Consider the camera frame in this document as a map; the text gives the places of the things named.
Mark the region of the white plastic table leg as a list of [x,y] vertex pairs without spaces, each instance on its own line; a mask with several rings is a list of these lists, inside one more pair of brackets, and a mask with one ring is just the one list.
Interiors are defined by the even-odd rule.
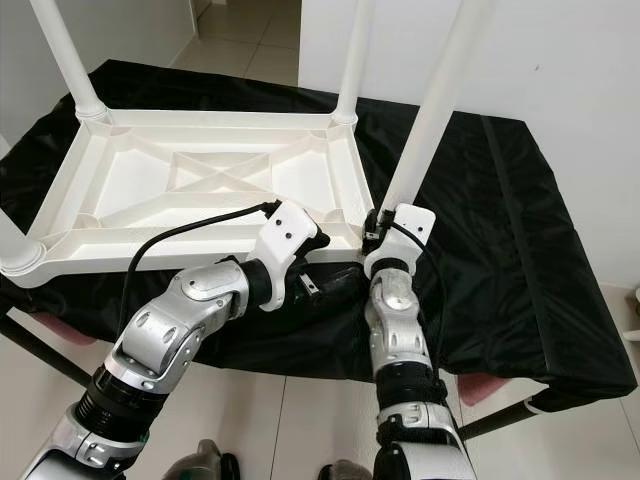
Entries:
[[1,273],[19,273],[44,259],[44,244],[29,238],[4,211],[0,211],[0,236]]
[[38,26],[49,45],[51,54],[61,73],[61,78],[67,84],[72,96],[76,115],[81,120],[109,123],[110,110],[105,102],[97,96],[92,86],[90,76],[84,69],[81,55],[78,54],[76,44],[61,15],[55,0],[29,0],[35,13]]
[[402,204],[412,204],[419,195],[454,106],[460,100],[477,41],[488,27],[497,4],[498,0],[460,0],[379,212],[394,212]]
[[344,64],[337,104],[335,104],[332,113],[334,123],[349,125],[357,122],[356,102],[358,101],[358,92],[364,82],[365,61],[367,50],[369,50],[374,12],[375,0],[356,0],[355,17],[353,17],[351,32],[349,32],[349,44],[346,51],[346,64]]

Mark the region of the white plastic table top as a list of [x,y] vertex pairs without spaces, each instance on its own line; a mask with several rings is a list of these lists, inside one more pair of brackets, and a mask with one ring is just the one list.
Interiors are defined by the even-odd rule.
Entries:
[[5,275],[26,288],[55,276],[122,273],[147,239],[206,218],[218,224],[155,244],[141,270],[246,256],[265,202],[302,207],[332,237],[312,262],[349,262],[374,209],[352,125],[328,113],[114,110],[83,120],[27,228],[44,259]]

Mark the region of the black table cloth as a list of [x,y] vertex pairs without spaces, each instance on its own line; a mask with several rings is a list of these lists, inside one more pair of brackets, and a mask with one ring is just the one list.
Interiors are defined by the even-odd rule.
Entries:
[[[106,60],[90,78],[116,109],[330,113],[337,105],[332,91],[133,61]],[[0,209],[19,228],[35,218],[79,127],[69,93],[51,106],[0,160]],[[355,137],[378,200],[417,110],[364,95],[357,102]],[[438,319],[433,268],[440,268],[445,323],[443,353],[435,358],[445,371],[532,379],[586,403],[634,392],[625,343],[556,175],[525,122],[454,113],[415,204],[436,214],[428,253],[438,265],[420,261],[415,289],[429,321]],[[138,308],[175,274],[140,271],[123,297],[123,273],[55,276],[28,291],[5,280],[3,294],[27,314],[51,314],[55,325],[114,342],[120,300]],[[250,310],[212,335],[193,362],[293,378],[372,381],[364,297],[340,297],[301,314]]]

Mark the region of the robot right leg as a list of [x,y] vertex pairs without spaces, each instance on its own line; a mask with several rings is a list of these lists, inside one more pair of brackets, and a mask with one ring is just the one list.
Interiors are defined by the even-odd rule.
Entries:
[[321,467],[316,480],[374,480],[374,476],[360,463],[338,460]]

